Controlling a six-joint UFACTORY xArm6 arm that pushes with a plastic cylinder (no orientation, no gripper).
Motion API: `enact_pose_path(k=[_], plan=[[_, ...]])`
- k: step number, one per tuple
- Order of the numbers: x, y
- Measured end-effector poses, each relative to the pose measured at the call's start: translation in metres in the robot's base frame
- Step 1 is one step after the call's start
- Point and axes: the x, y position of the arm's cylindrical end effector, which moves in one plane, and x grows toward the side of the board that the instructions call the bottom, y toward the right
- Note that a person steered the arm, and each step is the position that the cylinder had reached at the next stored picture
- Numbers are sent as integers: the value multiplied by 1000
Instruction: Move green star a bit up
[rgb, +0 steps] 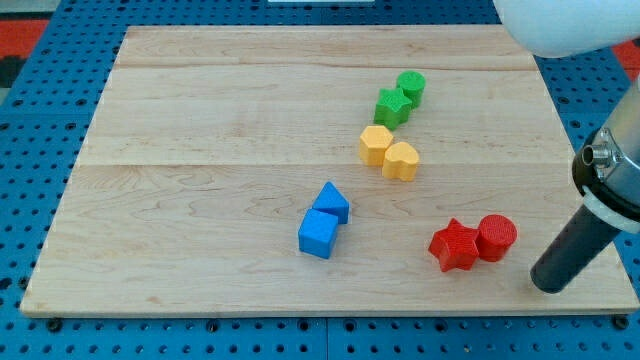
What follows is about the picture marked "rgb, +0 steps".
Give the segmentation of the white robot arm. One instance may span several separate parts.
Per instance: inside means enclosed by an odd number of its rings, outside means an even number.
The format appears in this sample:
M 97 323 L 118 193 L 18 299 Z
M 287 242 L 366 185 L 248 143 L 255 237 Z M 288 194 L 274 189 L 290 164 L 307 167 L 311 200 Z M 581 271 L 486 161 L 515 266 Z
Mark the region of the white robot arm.
M 495 0 L 507 32 L 532 54 L 561 58 L 639 36 L 638 0 Z M 635 82 L 573 162 L 576 187 L 639 219 L 639 83 Z

